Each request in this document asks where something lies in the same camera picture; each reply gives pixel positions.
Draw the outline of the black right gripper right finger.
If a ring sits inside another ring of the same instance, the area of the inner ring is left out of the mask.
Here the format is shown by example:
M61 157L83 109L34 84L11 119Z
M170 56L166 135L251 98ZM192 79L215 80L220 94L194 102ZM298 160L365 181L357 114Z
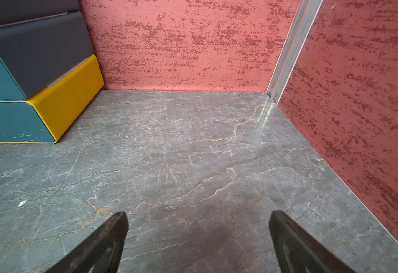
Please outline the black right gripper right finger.
M284 211L275 210L269 220L275 254L283 273L352 273Z

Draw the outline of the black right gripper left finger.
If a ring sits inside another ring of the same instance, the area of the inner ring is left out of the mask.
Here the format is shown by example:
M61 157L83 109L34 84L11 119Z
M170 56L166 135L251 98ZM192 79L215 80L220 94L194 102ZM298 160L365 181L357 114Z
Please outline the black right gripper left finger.
M47 270L49 273L115 273L118 271L129 224L125 212L117 212L68 255Z

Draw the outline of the teal drawer cabinet yellow trim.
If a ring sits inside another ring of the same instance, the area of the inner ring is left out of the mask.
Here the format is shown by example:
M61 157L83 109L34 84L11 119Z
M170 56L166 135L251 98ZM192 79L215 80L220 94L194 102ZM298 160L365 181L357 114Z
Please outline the teal drawer cabinet yellow trim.
M78 1L0 1L0 143L56 143L103 84Z

